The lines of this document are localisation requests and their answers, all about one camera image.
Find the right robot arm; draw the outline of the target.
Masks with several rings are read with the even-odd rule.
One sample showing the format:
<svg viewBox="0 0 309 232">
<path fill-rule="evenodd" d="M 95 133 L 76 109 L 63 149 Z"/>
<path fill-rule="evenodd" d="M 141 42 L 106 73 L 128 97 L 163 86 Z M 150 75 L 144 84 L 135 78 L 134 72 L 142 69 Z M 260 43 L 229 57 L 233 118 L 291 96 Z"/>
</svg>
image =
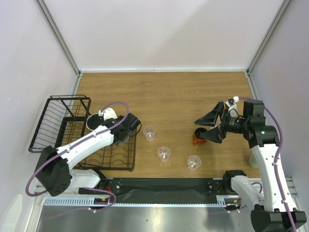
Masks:
<svg viewBox="0 0 309 232">
<path fill-rule="evenodd" d="M 279 126 L 266 125 L 267 111 L 260 100 L 244 98 L 243 113 L 233 116 L 239 97 L 220 101 L 196 125 L 211 129 L 198 135 L 200 140 L 221 143 L 227 133 L 241 134 L 248 142 L 261 175 L 263 193 L 249 182 L 241 170 L 225 172 L 222 188 L 227 194 L 237 193 L 251 210 L 251 223 L 256 232 L 295 232 L 307 222 L 288 189 L 280 159 L 283 135 Z"/>
</svg>

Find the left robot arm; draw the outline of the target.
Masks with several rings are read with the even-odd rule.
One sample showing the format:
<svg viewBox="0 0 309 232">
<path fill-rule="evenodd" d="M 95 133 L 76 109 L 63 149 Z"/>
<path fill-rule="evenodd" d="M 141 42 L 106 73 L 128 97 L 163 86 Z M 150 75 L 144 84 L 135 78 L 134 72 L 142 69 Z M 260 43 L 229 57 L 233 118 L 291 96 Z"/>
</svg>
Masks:
<svg viewBox="0 0 309 232">
<path fill-rule="evenodd" d="M 79 188 L 90 188 L 97 194 L 102 193 L 106 188 L 106 181 L 98 172 L 92 169 L 73 170 L 73 168 L 101 148 L 126 142 L 141 122 L 136 116 L 129 113 L 120 125 L 112 127 L 123 118 L 123 116 L 116 116 L 115 113 L 104 116 L 97 123 L 98 127 L 84 137 L 58 148 L 52 146 L 44 148 L 36 170 L 48 160 L 52 159 L 52 161 L 35 176 L 45 190 L 51 196 L 58 196 L 65 191 Z"/>
</svg>

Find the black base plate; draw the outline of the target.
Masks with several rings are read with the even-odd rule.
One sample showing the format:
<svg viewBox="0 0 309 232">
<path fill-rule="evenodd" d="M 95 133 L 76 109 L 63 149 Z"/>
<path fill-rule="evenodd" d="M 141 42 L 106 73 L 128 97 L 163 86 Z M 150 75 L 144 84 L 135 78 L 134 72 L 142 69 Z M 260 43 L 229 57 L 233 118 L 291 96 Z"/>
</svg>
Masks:
<svg viewBox="0 0 309 232">
<path fill-rule="evenodd" d="M 212 178 L 113 178 L 98 185 L 117 196 L 129 198 L 205 198 L 228 195 L 221 179 Z"/>
</svg>

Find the clear plastic cup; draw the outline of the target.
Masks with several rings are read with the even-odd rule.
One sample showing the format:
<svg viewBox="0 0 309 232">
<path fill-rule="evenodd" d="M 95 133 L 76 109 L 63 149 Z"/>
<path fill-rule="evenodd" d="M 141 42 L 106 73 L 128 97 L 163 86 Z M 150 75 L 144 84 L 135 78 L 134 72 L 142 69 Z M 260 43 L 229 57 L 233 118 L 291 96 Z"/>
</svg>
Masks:
<svg viewBox="0 0 309 232">
<path fill-rule="evenodd" d="M 201 159 L 199 156 L 191 155 L 187 160 L 188 169 L 191 171 L 197 170 L 201 166 Z"/>
<path fill-rule="evenodd" d="M 154 126 L 146 126 L 146 127 L 143 129 L 143 134 L 144 134 L 146 140 L 152 141 L 152 140 L 154 140 L 154 138 L 155 138 L 156 129 L 155 129 Z"/>
<path fill-rule="evenodd" d="M 158 149 L 157 155 L 161 161 L 168 161 L 171 156 L 171 150 L 166 146 L 162 146 Z"/>
</svg>

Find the black skull mug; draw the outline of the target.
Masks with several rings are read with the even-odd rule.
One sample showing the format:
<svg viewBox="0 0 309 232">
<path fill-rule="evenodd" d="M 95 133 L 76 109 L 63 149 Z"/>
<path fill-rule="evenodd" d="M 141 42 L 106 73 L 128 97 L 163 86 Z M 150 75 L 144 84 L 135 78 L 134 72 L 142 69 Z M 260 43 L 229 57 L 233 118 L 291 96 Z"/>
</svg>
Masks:
<svg viewBox="0 0 309 232">
<path fill-rule="evenodd" d="M 104 117 L 99 113 L 90 115 L 86 120 L 86 127 L 90 131 L 94 131 L 97 127 L 104 126 Z"/>
</svg>

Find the aluminium frame rail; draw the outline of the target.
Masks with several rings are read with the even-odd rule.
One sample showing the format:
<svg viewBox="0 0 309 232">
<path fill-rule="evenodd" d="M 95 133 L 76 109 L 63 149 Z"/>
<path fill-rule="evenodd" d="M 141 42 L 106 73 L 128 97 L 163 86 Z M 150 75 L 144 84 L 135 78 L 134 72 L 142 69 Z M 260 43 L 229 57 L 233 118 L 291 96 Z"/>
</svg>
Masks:
<svg viewBox="0 0 309 232">
<path fill-rule="evenodd" d="M 56 21 L 54 20 L 46 2 L 44 0 L 35 0 L 35 3 L 37 4 L 41 14 L 43 15 L 51 33 L 53 34 L 53 36 L 55 37 L 60 49 L 62 50 L 65 58 L 67 59 L 67 61 L 69 62 L 69 65 L 71 66 L 71 68 L 73 69 L 74 73 L 77 76 L 80 76 L 81 71 L 78 68 L 78 65 L 75 61 L 75 59 L 73 58 L 72 53 L 70 52 L 70 49 L 67 45 L 67 43 L 65 42 Z"/>
</svg>

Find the pale green cup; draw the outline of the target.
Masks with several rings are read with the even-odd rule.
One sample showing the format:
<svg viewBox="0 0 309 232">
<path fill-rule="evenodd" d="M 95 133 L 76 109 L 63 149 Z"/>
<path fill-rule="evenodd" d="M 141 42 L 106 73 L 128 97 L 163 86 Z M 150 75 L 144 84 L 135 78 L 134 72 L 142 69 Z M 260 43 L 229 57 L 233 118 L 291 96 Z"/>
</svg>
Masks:
<svg viewBox="0 0 309 232">
<path fill-rule="evenodd" d="M 258 166 L 258 162 L 257 162 L 257 160 L 256 160 L 256 158 L 255 158 L 254 155 L 251 155 L 251 156 L 250 156 L 248 163 L 249 163 L 249 165 L 250 165 L 252 168 L 255 168 L 255 169 L 256 169 L 256 168 L 259 167 L 259 166 Z"/>
</svg>

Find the small orange mug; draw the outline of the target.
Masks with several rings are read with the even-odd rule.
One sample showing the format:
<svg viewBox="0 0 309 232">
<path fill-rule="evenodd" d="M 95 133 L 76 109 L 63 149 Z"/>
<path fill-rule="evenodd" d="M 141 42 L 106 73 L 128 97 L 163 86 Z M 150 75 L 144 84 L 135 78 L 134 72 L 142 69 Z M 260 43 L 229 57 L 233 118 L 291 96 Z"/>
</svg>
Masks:
<svg viewBox="0 0 309 232">
<path fill-rule="evenodd" d="M 202 133 L 206 131 L 207 131 L 206 128 L 197 128 L 195 130 L 195 132 L 193 133 L 193 145 L 204 144 L 208 141 L 207 139 L 200 139 L 199 137 Z"/>
</svg>

